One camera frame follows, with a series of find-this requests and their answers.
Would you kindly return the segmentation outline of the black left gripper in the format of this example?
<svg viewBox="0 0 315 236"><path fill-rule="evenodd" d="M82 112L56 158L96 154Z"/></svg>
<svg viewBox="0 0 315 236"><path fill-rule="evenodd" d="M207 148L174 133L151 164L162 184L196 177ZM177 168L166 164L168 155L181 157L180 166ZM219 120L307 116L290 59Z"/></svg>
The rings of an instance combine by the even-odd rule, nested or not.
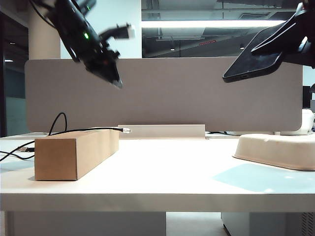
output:
<svg viewBox="0 0 315 236"><path fill-rule="evenodd" d="M117 88L123 87L116 60L119 51L109 48L109 38L120 39L120 29L108 29L97 34L93 29L81 29L70 37L70 56L75 62L82 62L86 70L111 83Z"/></svg>

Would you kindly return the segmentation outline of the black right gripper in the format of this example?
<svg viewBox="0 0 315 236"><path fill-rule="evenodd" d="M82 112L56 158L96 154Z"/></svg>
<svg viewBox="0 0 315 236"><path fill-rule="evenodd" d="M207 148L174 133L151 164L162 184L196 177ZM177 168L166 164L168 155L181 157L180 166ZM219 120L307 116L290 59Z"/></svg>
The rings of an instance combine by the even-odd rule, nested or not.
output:
<svg viewBox="0 0 315 236"><path fill-rule="evenodd" d="M288 54L304 37L311 43L311 52ZM282 52L283 62L315 66L315 2L302 1L300 9L280 29L251 51L253 55Z"/></svg>

